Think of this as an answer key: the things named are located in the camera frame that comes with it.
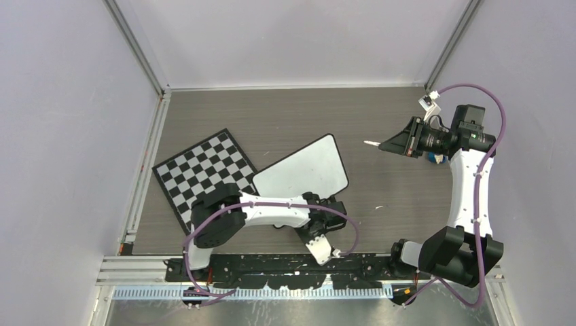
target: floor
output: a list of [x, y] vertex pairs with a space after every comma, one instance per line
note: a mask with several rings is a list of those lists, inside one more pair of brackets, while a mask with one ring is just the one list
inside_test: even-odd
[[[174, 92], [156, 156], [159, 163], [223, 129], [234, 135], [257, 169], [320, 136], [336, 138], [350, 185], [336, 196], [360, 223], [360, 252], [388, 252], [400, 238], [422, 242], [445, 226], [450, 210], [447, 164], [378, 151], [413, 115], [423, 115], [422, 88], [330, 88]], [[329, 233], [339, 249], [352, 245], [352, 227]], [[184, 233], [156, 179], [146, 195], [135, 254], [180, 253]], [[303, 253], [289, 228], [245, 228], [219, 253]]]

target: small white object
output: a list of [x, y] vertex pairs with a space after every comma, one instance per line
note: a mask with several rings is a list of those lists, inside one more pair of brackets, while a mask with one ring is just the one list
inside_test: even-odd
[[308, 242], [306, 247], [320, 266], [326, 264], [331, 259], [332, 246], [324, 234]]
[[[427, 103], [425, 98], [429, 97], [430, 98], [430, 103]], [[432, 117], [432, 115], [437, 115], [440, 114], [440, 111], [442, 109], [440, 109], [440, 107], [438, 106], [438, 104], [436, 104], [436, 102], [434, 101], [435, 99], [439, 98], [440, 94], [438, 94], [438, 92], [433, 91], [430, 94], [424, 95], [420, 98], [420, 100], [418, 100], [418, 103], [420, 103], [420, 106], [424, 109], [424, 111], [426, 111], [426, 114], [424, 115], [424, 121], [425, 122], [429, 122], [430, 117]]]
[[342, 253], [342, 251], [340, 249], [334, 249], [334, 251], [332, 251], [332, 257], [340, 258], [341, 253]]
[[440, 164], [442, 161], [444, 161], [444, 155], [434, 154], [434, 160], [436, 160], [436, 164]]
[[376, 146], [376, 147], [380, 146], [380, 143], [377, 141], [364, 141], [364, 143], [366, 145], [372, 145], [372, 146]]
[[438, 93], [437, 90], [433, 90], [432, 92], [430, 92], [430, 94], [428, 94], [428, 96], [430, 96], [432, 100], [435, 100], [440, 97], [440, 93]]
[[214, 248], [200, 249], [194, 241], [190, 241], [188, 246], [188, 266], [190, 270], [199, 270], [208, 267], [210, 264], [210, 255]]
[[422, 244], [412, 241], [406, 241], [402, 247], [402, 253], [400, 254], [400, 261], [406, 263], [410, 266], [418, 268], [418, 259], [420, 258], [420, 251], [422, 250]]

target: white wall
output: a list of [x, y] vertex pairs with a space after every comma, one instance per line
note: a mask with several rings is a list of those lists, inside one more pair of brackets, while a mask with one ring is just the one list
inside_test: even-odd
[[[507, 110], [490, 223], [526, 325], [576, 318], [575, 31], [574, 1], [485, 1], [437, 85], [481, 84]], [[448, 121], [457, 104], [485, 105], [487, 131], [498, 132], [497, 109], [479, 92], [452, 90], [439, 103]]]
[[102, 1], [0, 1], [0, 325], [86, 325], [158, 104]]
[[172, 88], [423, 84], [468, 2], [126, 1]]

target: black mounting plate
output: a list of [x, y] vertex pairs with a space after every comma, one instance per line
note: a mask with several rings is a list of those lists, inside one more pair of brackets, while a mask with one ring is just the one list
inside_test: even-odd
[[[212, 255], [208, 268], [194, 271], [200, 281], [209, 278], [216, 288], [289, 289], [319, 288], [329, 274], [334, 289], [381, 288], [382, 280], [397, 280], [388, 272], [390, 256], [378, 253], [353, 253], [333, 258], [320, 266], [310, 254]], [[189, 280], [182, 259], [166, 262], [166, 282]], [[421, 274], [420, 279], [429, 279]]]

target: aluminum frame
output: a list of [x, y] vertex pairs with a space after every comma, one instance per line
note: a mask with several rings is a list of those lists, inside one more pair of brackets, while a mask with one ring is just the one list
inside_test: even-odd
[[160, 85], [158, 77], [156, 76], [154, 70], [150, 66], [148, 59], [146, 59], [146, 55], [144, 54], [144, 51], [142, 51], [142, 47], [136, 40], [136, 36], [134, 36], [132, 29], [130, 28], [128, 22], [126, 21], [126, 17], [124, 17], [124, 14], [122, 13], [120, 7], [116, 3], [116, 0], [103, 0], [103, 2], [110, 11], [110, 16], [112, 16], [112, 18], [118, 25], [118, 28], [120, 29], [120, 32], [124, 36], [124, 39], [126, 40], [126, 42], [128, 42], [128, 46], [132, 50], [132, 53], [134, 54], [134, 56], [136, 56], [136, 60], [140, 64], [140, 67], [142, 67], [142, 70], [144, 70], [146, 78], [148, 78], [148, 80], [152, 84], [152, 87], [154, 88], [156, 93], [158, 93], [158, 95], [163, 94], [164, 89], [162, 85]]
[[484, 0], [470, 0], [468, 2], [468, 5], [464, 9], [464, 12], [460, 17], [460, 20], [458, 21], [458, 24], [456, 24], [454, 32], [450, 36], [448, 42], [446, 43], [446, 46], [444, 47], [444, 50], [442, 50], [442, 54], [440, 54], [438, 61], [434, 65], [430, 77], [428, 77], [428, 80], [424, 84], [424, 89], [426, 90], [426, 92], [432, 91], [432, 88], [434, 87], [434, 84], [438, 80], [440, 73], [442, 72], [442, 70], [444, 70], [444, 67], [446, 66], [448, 60], [450, 60], [450, 56], [452, 55], [456, 45], [458, 45], [458, 42], [461, 40], [462, 35], [464, 35], [464, 32], [470, 25], [476, 12], [478, 11], [478, 8], [480, 7], [481, 4], [483, 4], [483, 2]]
[[96, 297], [94, 299], [94, 309], [92, 309], [92, 316], [90, 316], [89, 326], [105, 326], [112, 305], [112, 294], [114, 287], [98, 287]]
[[158, 145], [160, 144], [160, 137], [162, 136], [162, 129], [164, 128], [164, 121], [166, 120], [166, 114], [170, 106], [171, 96], [172, 90], [170, 88], [165, 89], [150, 126], [148, 142], [142, 158], [140, 172], [130, 199], [130, 208], [127, 213], [128, 216], [126, 218], [127, 222], [124, 228], [122, 243], [134, 242], [136, 240], [136, 233], [140, 225], [140, 218], [144, 207], [144, 199], [146, 198], [152, 176], [152, 166], [154, 165], [156, 153], [158, 152]]
[[516, 305], [509, 295], [508, 283], [486, 283], [486, 291], [492, 302], [492, 309], [500, 325], [521, 325]]

